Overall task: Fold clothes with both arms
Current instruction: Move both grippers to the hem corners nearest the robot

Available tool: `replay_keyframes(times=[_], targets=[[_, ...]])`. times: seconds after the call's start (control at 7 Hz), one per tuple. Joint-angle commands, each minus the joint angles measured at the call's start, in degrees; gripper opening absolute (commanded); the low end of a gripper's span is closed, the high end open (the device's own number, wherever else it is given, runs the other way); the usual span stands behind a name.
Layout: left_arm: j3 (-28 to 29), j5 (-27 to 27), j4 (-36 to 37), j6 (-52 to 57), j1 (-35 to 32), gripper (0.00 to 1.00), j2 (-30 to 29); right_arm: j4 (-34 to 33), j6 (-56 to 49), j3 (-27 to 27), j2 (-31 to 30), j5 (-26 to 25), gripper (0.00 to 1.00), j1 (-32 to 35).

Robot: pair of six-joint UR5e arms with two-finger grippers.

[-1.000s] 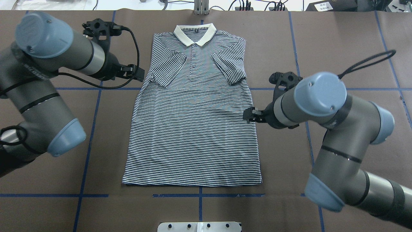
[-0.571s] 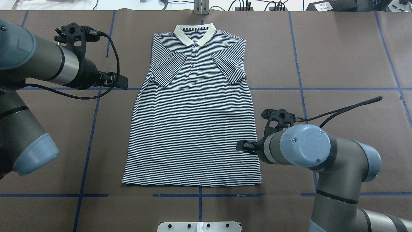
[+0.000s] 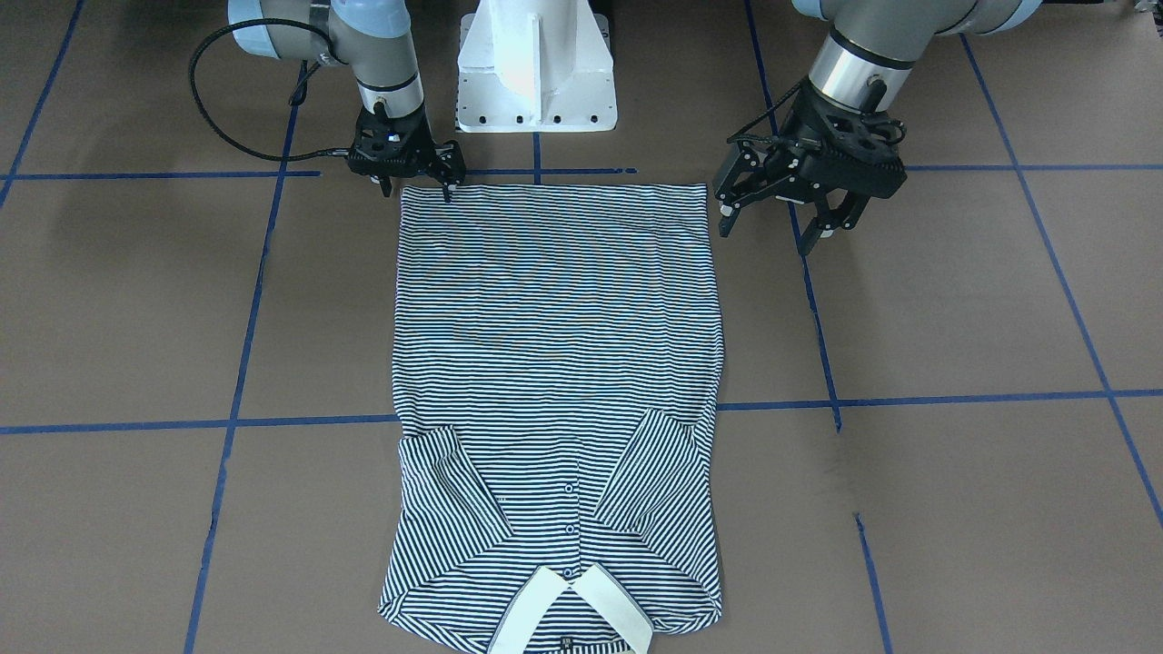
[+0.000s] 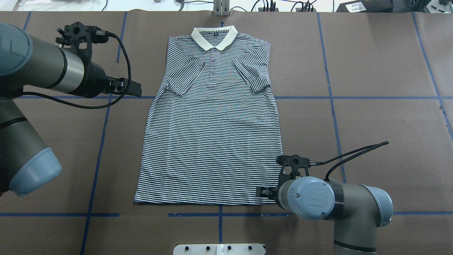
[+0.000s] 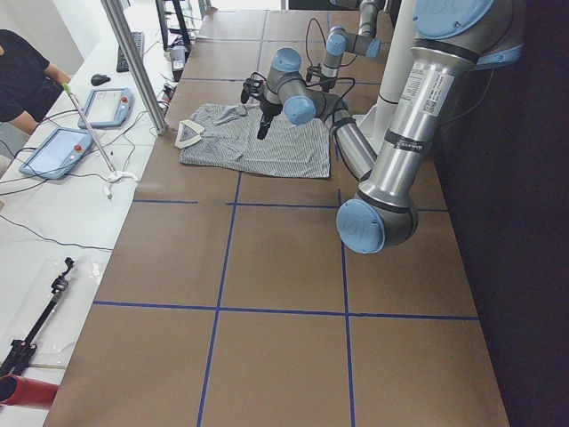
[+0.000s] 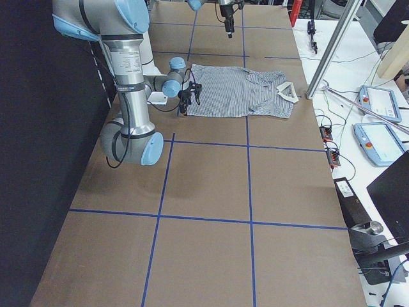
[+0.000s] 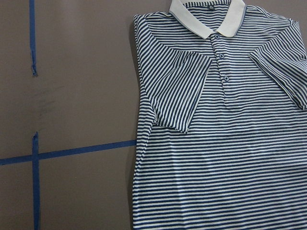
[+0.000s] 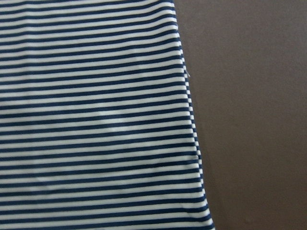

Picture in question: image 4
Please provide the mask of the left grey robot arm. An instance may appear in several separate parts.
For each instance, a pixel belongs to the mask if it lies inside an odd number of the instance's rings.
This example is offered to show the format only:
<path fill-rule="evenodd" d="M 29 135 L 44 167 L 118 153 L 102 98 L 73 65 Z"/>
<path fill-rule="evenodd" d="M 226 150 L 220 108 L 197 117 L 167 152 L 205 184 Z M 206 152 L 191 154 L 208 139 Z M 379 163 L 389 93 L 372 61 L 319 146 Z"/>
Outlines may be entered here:
<path fill-rule="evenodd" d="M 81 22 L 59 28 L 52 45 L 23 29 L 1 23 L 0 67 L 0 191 L 25 196 L 56 178 L 62 166 L 52 149 L 18 108 L 15 99 L 36 96 L 81 109 L 103 109 L 125 95 L 141 97 L 141 84 L 132 80 L 131 63 L 122 40 L 115 33 Z M 127 78 L 114 78 L 92 61 L 92 45 L 110 38 L 126 58 Z M 101 106 L 83 106 L 32 91 L 33 86 L 84 98 L 115 94 L 118 98 Z"/>

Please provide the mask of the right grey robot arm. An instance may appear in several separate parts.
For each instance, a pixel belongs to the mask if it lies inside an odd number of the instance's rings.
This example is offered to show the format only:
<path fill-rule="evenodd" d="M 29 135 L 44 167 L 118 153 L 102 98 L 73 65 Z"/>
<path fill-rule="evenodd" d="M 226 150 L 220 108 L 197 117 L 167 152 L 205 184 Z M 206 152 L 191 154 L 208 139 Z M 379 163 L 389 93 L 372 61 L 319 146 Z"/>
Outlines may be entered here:
<path fill-rule="evenodd" d="M 387 226 L 394 214 L 386 191 L 332 178 L 284 180 L 277 187 L 257 187 L 256 195 L 304 219 L 333 221 L 335 255 L 376 255 L 377 229 Z"/>

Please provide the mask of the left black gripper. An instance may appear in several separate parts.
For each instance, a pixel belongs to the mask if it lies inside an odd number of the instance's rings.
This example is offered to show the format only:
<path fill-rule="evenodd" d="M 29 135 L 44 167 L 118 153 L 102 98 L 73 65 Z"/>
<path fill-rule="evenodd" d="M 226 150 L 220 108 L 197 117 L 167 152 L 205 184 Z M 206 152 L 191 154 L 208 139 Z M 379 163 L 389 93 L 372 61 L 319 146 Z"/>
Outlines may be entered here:
<path fill-rule="evenodd" d="M 104 69 L 97 63 L 83 61 L 84 77 L 81 84 L 73 90 L 73 95 L 93 98 L 99 94 L 129 95 L 134 97 L 142 96 L 141 84 L 127 78 L 108 77 Z"/>

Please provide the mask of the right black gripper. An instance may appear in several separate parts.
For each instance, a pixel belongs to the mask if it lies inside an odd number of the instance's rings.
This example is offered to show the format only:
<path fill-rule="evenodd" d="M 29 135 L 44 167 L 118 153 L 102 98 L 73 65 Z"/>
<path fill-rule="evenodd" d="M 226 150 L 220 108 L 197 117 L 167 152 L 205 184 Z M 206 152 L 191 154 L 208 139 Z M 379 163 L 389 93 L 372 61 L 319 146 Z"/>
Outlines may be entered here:
<path fill-rule="evenodd" d="M 256 187 L 256 197 L 272 197 L 279 207 L 288 207 L 287 190 L 288 182 L 280 185 L 279 187 Z"/>

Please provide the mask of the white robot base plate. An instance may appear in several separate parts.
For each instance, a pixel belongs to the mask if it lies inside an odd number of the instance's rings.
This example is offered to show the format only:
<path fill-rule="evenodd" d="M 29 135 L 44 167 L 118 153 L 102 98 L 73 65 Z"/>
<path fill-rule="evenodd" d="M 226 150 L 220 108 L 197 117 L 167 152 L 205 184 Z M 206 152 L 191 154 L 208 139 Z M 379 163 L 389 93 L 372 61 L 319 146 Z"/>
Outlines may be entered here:
<path fill-rule="evenodd" d="M 180 244 L 173 255 L 266 255 L 266 247 L 259 243 Z"/>

